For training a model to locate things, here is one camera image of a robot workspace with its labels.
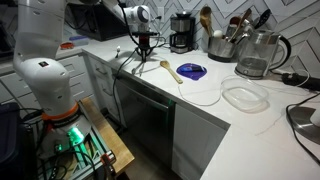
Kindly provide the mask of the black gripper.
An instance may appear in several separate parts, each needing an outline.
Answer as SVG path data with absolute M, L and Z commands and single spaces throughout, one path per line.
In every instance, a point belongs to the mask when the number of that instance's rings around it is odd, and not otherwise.
M 133 32 L 133 36 L 138 38 L 138 47 L 143 50 L 150 49 L 150 37 L 156 36 L 156 32 Z

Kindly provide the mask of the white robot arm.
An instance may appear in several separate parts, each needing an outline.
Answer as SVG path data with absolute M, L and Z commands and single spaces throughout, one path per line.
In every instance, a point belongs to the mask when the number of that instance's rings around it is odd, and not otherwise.
M 91 124 L 71 94 L 69 72 L 55 60 L 62 41 L 65 9 L 69 4 L 102 4 L 126 24 L 136 25 L 138 37 L 152 34 L 150 11 L 145 5 L 123 8 L 119 0 L 18 1 L 18 36 L 13 68 L 43 110 L 44 136 L 36 149 L 42 159 L 82 143 L 91 131 Z

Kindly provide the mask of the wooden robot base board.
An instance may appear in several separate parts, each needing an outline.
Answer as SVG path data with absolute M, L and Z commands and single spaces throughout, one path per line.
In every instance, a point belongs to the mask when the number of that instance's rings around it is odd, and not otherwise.
M 130 180 L 126 170 L 134 161 L 133 154 L 90 98 L 80 100 L 79 104 L 87 113 L 87 117 L 93 122 L 103 142 L 113 151 L 116 157 L 116 162 L 113 164 L 116 180 Z

